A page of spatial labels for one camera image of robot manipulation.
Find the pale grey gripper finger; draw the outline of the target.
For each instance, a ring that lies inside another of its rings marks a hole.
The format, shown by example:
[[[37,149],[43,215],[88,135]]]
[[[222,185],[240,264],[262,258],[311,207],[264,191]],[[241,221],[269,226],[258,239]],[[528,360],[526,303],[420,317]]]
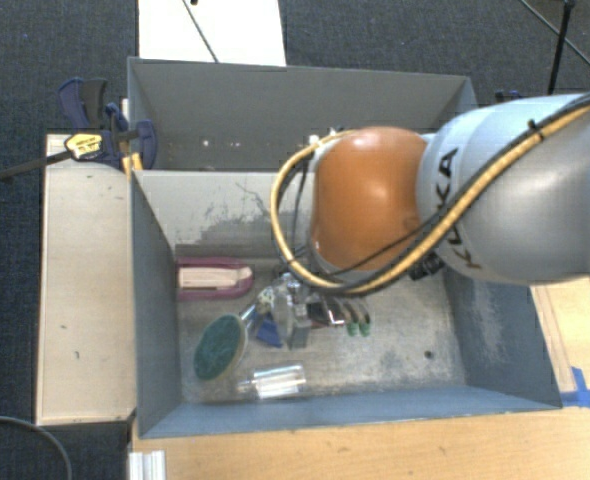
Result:
[[[287,345],[290,350],[305,349],[309,345],[311,321],[296,319],[290,328]]]
[[[284,283],[273,283],[271,286],[271,314],[281,339],[288,339],[294,325],[294,298]]]

